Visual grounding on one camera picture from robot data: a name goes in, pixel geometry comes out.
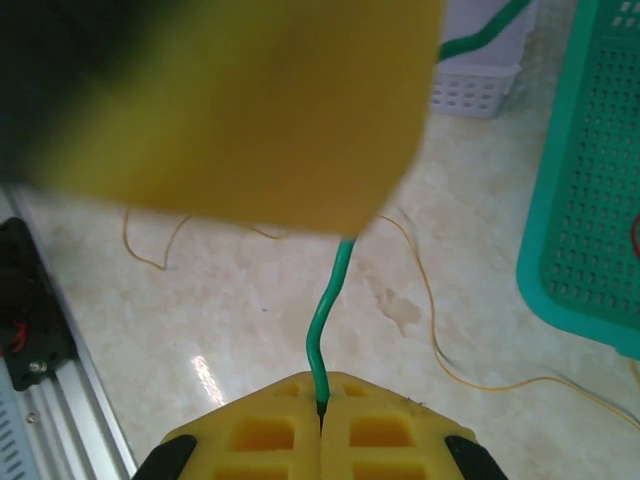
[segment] teal plastic basket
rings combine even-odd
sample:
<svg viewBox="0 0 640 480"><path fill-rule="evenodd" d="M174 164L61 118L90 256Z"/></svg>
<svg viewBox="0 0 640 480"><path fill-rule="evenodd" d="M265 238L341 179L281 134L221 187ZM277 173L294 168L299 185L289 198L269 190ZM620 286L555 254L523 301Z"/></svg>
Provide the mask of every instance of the teal plastic basket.
<svg viewBox="0 0 640 480"><path fill-rule="evenodd" d="M640 359L640 1L581 0L518 260L547 323Z"/></svg>

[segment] white plastic basket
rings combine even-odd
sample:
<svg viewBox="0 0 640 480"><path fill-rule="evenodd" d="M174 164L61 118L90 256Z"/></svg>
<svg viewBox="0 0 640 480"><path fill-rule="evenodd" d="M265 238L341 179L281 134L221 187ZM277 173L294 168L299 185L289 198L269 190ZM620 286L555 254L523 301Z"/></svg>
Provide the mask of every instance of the white plastic basket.
<svg viewBox="0 0 640 480"><path fill-rule="evenodd" d="M508 0L448 0L442 40L480 30ZM520 71L527 34L535 27L538 0L533 0L493 42L438 66L431 109L466 117L494 117Z"/></svg>

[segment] green wire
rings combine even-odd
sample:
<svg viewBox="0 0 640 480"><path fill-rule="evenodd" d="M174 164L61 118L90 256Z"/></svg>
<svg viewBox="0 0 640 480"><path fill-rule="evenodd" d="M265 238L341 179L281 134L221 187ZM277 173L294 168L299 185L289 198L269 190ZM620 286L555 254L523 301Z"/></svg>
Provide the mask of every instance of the green wire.
<svg viewBox="0 0 640 480"><path fill-rule="evenodd" d="M344 278L347 275L347 268L349 267L349 259L351 258L354 243L355 239L343 238L340 241L336 259L333 262L329 285L327 285L327 289L322 294L320 303L318 303L318 307L316 308L316 313L313 314L309 332L307 333L307 358L309 359L309 366L311 367L311 374L313 375L313 382L316 388L316 402L318 404L320 421L322 421L327 411L327 403L329 402L330 395L329 377L327 376L327 370L324 367L324 360L322 359L322 352L320 351L320 337L322 336L322 329L325 323L327 323L327 317L329 316L331 307L333 307L333 303L336 301L336 297L344 284Z"/></svg>
<svg viewBox="0 0 640 480"><path fill-rule="evenodd" d="M440 61L443 62L451 57L462 55L463 53L479 50L489 44L494 38L500 35L507 25L516 18L531 0L511 0L502 10L489 20L482 30L468 37L454 38L445 42L440 47Z"/></svg>
<svg viewBox="0 0 640 480"><path fill-rule="evenodd" d="M484 47L509 25L509 23L529 5L530 1L531 0L511 0L479 32L469 35L468 37L456 38L445 42L440 47L440 61L442 62L451 57ZM320 338L322 336L322 330L327 323L327 317L329 316L331 307L333 307L336 297L344 284L344 278L347 274L354 243L355 239L345 238L340 242L336 259L333 262L329 285L322 294L316 312L313 314L309 332L307 333L307 358L309 359L309 366L311 367L311 374L313 375L313 382L315 384L318 415L320 416L321 422L327 411L327 404L329 403L331 392L329 390L329 377L324 366L324 360L322 359L322 352L320 351Z"/></svg>

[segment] tiled floor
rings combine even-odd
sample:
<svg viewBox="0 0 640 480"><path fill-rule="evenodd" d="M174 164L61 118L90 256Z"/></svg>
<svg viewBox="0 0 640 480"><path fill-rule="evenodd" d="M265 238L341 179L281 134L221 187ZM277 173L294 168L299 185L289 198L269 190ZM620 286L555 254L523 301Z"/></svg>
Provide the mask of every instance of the tiled floor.
<svg viewBox="0 0 640 480"><path fill-rule="evenodd" d="M552 3L543 4L501 116L432 118L388 211L419 241L442 348L464 378L504 385L563 375L638 414L626 360L547 326L515 283L575 2ZM192 220L163 273L125 252L121 207L33 194L28 203L138 461L176 426L307 369L306 329L337 238L271 241ZM134 211L132 246L161 261L178 220ZM570 390L536 384L482 393L445 376L433 358L428 312L407 246L390 225L374 222L357 243L324 336L328 366L473 428L509 478L636 478L638 432Z"/></svg>

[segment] yellow foam piece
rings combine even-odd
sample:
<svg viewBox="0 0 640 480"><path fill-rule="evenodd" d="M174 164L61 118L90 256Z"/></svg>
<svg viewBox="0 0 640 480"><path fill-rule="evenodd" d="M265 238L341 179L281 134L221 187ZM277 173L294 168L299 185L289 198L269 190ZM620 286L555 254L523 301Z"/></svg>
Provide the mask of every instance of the yellow foam piece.
<svg viewBox="0 0 640 480"><path fill-rule="evenodd" d="M149 12L36 152L36 183L355 235L413 160L442 0L184 0Z"/></svg>
<svg viewBox="0 0 640 480"><path fill-rule="evenodd" d="M322 434L310 372L171 432L198 442L180 480L463 480L444 439L473 432L351 375L329 382Z"/></svg>

